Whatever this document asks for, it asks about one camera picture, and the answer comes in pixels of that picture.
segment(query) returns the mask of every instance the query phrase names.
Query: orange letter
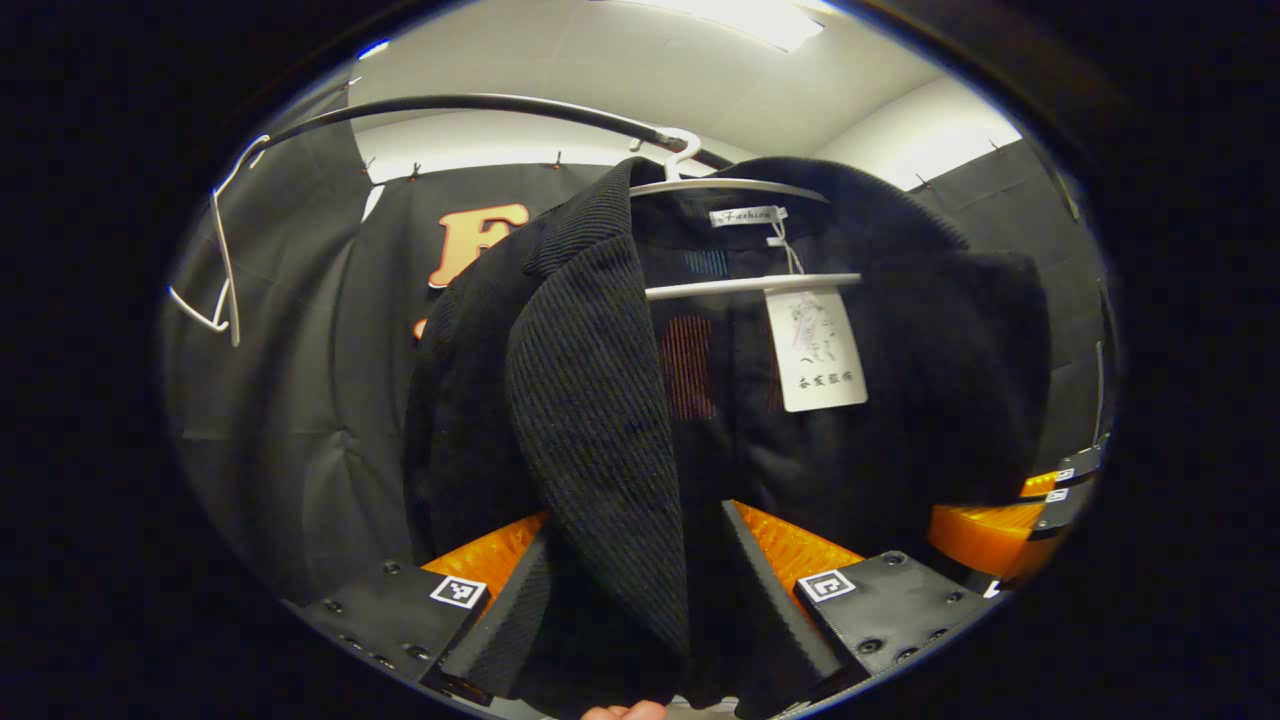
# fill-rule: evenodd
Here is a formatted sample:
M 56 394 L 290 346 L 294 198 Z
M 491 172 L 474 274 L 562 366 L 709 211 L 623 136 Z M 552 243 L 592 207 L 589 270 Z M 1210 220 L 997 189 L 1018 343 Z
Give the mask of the orange letter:
M 440 266 L 426 279 L 431 287 L 445 287 L 458 277 L 480 252 L 489 250 L 511 232 L 511 225 L 529 222 L 529 209 L 524 205 L 499 205 L 465 213 L 449 213 L 440 218 L 444 225 L 444 250 Z M 492 223 L 489 229 L 484 224 Z

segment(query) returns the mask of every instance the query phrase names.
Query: hand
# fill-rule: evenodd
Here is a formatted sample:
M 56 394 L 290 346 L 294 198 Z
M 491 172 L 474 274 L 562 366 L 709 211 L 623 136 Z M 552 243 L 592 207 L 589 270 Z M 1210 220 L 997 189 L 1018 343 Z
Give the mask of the hand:
M 649 700 L 641 700 L 631 707 L 621 705 L 593 707 L 582 714 L 582 720 L 662 720 L 666 716 L 666 707 Z

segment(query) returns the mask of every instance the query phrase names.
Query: ceiling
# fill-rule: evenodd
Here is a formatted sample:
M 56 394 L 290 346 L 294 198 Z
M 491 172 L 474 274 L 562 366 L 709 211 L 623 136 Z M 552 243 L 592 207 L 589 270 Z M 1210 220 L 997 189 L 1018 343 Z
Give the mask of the ceiling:
M 460 4 L 355 64 L 351 104 L 502 92 L 681 127 L 756 155 L 810 155 L 942 72 L 859 20 L 783 53 L 680 13 L 595 0 Z M 416 114 L 362 118 L 355 131 Z

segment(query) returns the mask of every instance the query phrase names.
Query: white wall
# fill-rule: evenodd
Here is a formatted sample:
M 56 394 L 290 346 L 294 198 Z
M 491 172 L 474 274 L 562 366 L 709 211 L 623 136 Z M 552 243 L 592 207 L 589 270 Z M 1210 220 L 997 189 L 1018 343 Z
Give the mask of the white wall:
M 713 138 L 701 140 L 703 147 L 733 161 L 755 156 Z M 421 165 L 419 173 L 430 173 L 477 165 L 553 163 L 561 152 L 561 163 L 616 165 L 634 155 L 627 150 L 630 145 L 630 138 L 609 131 L 494 110 L 429 115 L 356 133 L 361 156 L 366 161 L 375 158 L 369 167 L 369 177 L 375 183 L 411 174 L 415 161 Z M 660 163 L 671 152 L 645 143 L 639 155 Z M 699 176 L 710 172 L 692 161 L 681 169 Z
M 1021 136 L 982 97 L 948 77 L 867 115 L 818 150 L 910 190 Z

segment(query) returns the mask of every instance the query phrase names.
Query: hanger hook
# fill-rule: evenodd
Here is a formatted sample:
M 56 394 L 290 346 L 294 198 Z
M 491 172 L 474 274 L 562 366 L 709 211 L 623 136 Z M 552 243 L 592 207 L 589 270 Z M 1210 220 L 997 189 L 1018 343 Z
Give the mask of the hanger hook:
M 660 128 L 658 132 L 668 137 L 677 137 L 685 141 L 685 149 L 680 152 L 673 152 L 664 164 L 667 169 L 667 182 L 677 182 L 680 179 L 680 163 L 698 155 L 698 151 L 703 149 L 703 141 L 687 129 L 680 128 Z

